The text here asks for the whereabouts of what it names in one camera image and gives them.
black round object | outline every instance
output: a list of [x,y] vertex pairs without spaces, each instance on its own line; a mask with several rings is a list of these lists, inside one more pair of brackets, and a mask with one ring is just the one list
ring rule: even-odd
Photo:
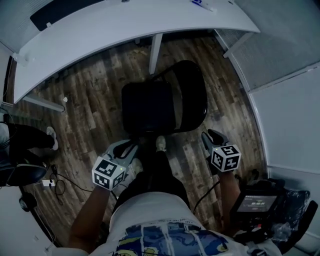
[[37,200],[30,193],[23,193],[22,197],[19,199],[19,203],[25,212],[30,212],[30,210],[37,206]]

shoe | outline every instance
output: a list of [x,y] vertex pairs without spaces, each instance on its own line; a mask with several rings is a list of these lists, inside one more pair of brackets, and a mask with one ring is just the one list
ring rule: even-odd
[[51,149],[54,150],[54,151],[58,150],[59,145],[58,145],[57,134],[56,134],[55,129],[53,129],[51,126],[48,126],[46,128],[46,134],[51,136],[54,139],[54,144],[53,144]]
[[163,151],[166,152],[166,139],[163,136],[159,136],[155,141],[156,152]]
[[135,176],[137,176],[138,173],[141,173],[144,170],[142,163],[138,158],[134,158],[132,160],[131,168]]

forearm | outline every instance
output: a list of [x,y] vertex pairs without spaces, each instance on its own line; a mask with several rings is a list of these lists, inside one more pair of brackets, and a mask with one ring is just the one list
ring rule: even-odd
[[233,236],[237,228],[231,225],[230,211],[240,195],[240,189],[231,171],[219,173],[225,234]]
[[108,204],[110,191],[97,186],[72,224],[68,247],[91,253]]

chair seat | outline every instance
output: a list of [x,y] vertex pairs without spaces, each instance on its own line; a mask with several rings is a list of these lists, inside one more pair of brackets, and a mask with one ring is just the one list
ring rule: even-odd
[[121,94],[123,127],[129,134],[175,129],[175,109],[169,83],[129,83],[123,87]]

display screen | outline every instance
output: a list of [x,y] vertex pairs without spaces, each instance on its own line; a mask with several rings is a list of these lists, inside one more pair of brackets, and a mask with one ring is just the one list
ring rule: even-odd
[[276,198],[276,195],[246,195],[237,212],[265,213],[269,211]]

